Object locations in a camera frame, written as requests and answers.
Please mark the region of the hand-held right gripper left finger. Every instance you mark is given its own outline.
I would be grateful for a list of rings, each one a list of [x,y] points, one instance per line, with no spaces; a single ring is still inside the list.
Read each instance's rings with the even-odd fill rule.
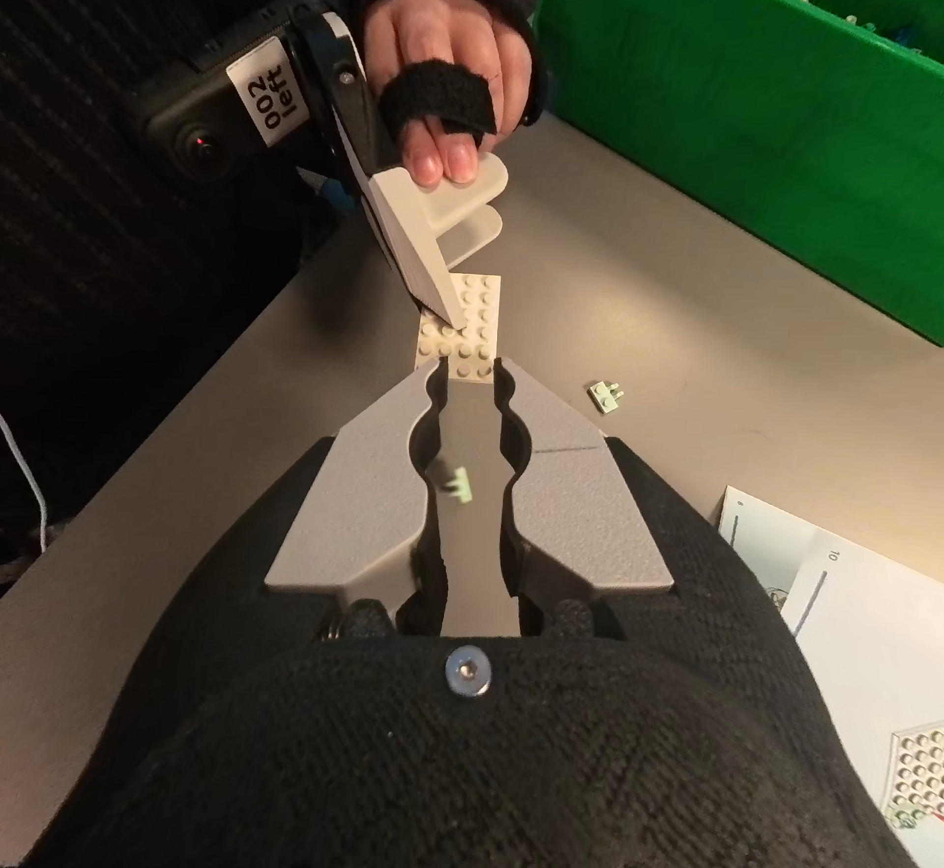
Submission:
[[[266,575],[345,609],[379,602],[396,626],[442,626],[447,599],[429,467],[441,448],[447,362],[414,370],[335,437]]]

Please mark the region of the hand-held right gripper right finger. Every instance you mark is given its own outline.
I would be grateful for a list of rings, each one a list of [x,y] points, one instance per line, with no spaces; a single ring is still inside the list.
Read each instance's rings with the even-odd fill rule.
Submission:
[[[564,601],[670,593],[675,582],[607,437],[520,365],[500,357],[494,394],[502,491],[502,579],[520,629],[542,629]]]

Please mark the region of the white lego plate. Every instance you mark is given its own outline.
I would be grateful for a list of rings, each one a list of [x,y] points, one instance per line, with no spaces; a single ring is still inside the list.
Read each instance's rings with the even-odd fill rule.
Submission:
[[[451,380],[492,385],[499,343],[501,277],[454,273],[452,280],[466,323],[456,329],[429,308],[421,308],[414,368],[445,359]]]

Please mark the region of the green plastic bin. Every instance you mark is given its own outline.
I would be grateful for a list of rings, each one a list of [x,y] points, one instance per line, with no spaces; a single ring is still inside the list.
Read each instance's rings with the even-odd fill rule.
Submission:
[[[561,119],[942,344],[942,62],[810,0],[538,0]]]

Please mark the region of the lego instruction booklet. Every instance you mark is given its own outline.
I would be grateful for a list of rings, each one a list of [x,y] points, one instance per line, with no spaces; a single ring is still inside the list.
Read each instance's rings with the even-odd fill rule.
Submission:
[[[943,586],[728,486],[718,529],[781,613],[868,796],[943,865]]]

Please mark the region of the person's left hand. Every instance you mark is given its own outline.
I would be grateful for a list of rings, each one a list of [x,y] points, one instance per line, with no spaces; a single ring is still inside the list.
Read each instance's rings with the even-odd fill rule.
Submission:
[[[378,0],[363,25],[362,61],[375,96],[408,66],[430,60],[462,65],[486,79],[497,125],[480,147],[426,116],[398,136],[404,167],[422,188],[442,178],[464,185],[478,174],[480,149],[510,137],[528,104],[532,57],[525,39],[478,0]]]

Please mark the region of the person's black sweater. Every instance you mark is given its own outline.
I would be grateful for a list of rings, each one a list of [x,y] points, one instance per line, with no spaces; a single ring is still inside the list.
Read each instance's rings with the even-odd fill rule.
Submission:
[[[240,259],[128,135],[137,83],[270,1],[1,0],[2,593],[337,221]]]

